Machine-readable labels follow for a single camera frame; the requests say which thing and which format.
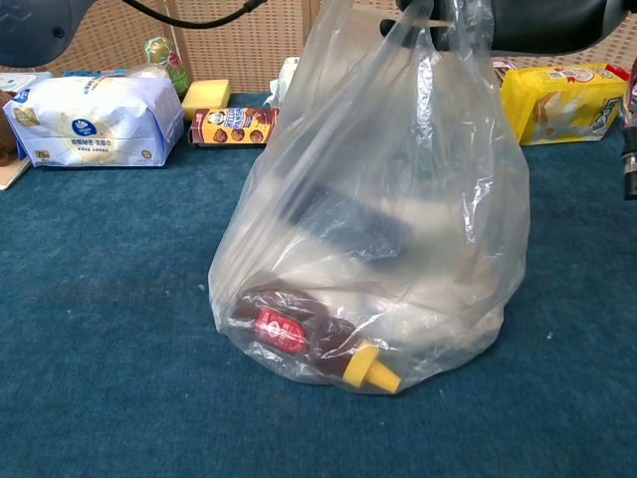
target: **teal carpet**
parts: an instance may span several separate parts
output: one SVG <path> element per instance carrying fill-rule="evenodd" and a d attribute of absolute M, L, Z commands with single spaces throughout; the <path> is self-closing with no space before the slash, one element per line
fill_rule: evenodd
<path fill-rule="evenodd" d="M 287 381 L 215 332 L 208 267 L 257 150 L 29 170 L 0 192 L 0 476 L 634 477 L 621 148 L 525 150 L 529 268 L 498 341 L 396 397 Z"/>

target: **green bottle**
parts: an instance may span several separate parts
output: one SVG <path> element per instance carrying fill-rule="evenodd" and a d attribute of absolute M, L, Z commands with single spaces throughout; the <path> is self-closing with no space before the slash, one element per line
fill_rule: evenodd
<path fill-rule="evenodd" d="M 146 63 L 161 65 L 167 70 L 177 95 L 183 97 L 188 91 L 190 81 L 174 43 L 165 37 L 154 37 L 146 42 L 143 52 Z"/>

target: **chocolate cookie box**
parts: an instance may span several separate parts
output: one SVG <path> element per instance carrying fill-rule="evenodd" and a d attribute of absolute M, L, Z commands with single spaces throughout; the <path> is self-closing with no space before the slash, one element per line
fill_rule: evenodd
<path fill-rule="evenodd" d="M 196 110 L 188 140 L 196 146 L 265 145 L 278 117 L 274 108 Z"/>

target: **clear plastic bag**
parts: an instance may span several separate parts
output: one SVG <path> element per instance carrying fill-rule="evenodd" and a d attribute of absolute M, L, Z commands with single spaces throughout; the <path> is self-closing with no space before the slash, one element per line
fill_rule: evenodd
<path fill-rule="evenodd" d="M 529 172 L 488 1 L 447 8 L 449 51 L 414 1 L 317 89 L 351 9 L 323 2 L 298 73 L 320 67 L 293 79 L 209 274 L 217 330 L 287 378 L 394 393 L 457 367 L 494 342 L 523 279 Z"/>

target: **wicker wall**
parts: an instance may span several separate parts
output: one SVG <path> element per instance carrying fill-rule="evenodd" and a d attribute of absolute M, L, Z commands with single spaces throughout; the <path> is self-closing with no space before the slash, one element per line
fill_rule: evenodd
<path fill-rule="evenodd" d="M 356 0 L 395 14 L 394 0 Z M 173 16 L 194 21 L 218 18 L 243 0 L 144 0 Z M 173 38 L 195 80 L 228 78 L 234 92 L 265 91 L 287 56 L 303 50 L 319 0 L 270 0 L 230 25 L 208 31 L 174 31 L 117 0 L 99 0 L 85 17 L 69 50 L 41 70 L 106 70 L 143 62 L 144 42 L 156 35 Z M 514 58 L 531 65 L 609 62 L 629 68 L 637 55 L 637 15 L 610 38 L 576 55 Z"/>

